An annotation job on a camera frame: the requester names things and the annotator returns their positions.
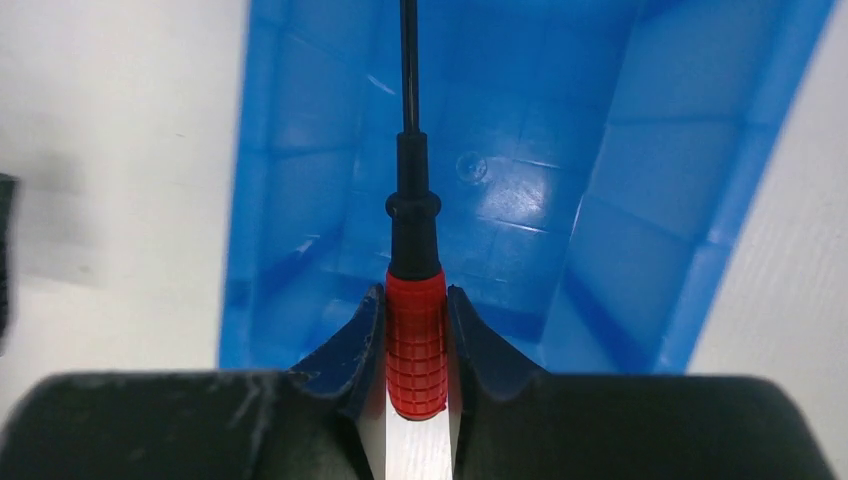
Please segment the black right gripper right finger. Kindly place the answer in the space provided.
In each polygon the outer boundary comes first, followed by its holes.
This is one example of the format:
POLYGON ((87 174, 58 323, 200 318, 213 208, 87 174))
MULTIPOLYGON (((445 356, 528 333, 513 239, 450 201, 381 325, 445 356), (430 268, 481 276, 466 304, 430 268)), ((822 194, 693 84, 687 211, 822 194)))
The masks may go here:
POLYGON ((554 374, 447 291, 456 479, 830 479, 808 424, 756 377, 554 374))

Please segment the red black screwdriver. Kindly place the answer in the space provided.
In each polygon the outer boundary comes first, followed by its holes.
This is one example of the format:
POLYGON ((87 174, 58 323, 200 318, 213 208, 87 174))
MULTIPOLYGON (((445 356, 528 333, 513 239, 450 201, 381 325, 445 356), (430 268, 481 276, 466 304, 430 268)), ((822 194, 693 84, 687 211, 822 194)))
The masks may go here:
POLYGON ((386 200, 391 251, 386 275, 386 374, 391 404, 403 418, 435 417, 447 401, 446 280, 429 185, 428 137, 420 125, 418 4, 402 1, 402 130, 396 137, 396 190, 386 200))

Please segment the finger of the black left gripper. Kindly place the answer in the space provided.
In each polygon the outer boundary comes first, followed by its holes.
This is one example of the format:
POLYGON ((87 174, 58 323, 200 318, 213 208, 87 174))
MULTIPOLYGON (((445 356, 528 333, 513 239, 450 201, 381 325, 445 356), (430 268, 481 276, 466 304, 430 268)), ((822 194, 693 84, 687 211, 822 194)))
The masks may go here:
POLYGON ((17 178, 1 174, 1 351, 4 351, 9 325, 11 323, 11 225, 14 218, 14 204, 17 190, 17 178))

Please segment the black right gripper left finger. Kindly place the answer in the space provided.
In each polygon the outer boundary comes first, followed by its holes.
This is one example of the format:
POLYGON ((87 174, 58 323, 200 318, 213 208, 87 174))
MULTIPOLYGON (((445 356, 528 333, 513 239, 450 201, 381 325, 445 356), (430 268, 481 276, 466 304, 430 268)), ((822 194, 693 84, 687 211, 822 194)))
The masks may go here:
POLYGON ((286 370, 50 376, 1 433, 5 479, 381 479, 385 293, 286 370))

